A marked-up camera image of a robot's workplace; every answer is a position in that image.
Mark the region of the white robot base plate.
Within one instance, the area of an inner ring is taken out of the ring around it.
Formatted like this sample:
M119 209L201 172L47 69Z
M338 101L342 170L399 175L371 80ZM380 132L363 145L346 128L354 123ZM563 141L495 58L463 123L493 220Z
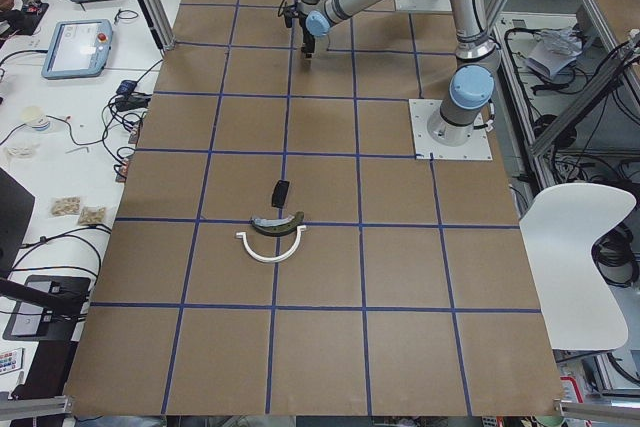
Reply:
M418 160L493 160L485 121L481 113L471 125L457 127L442 117L440 99L410 99L409 117L414 156Z

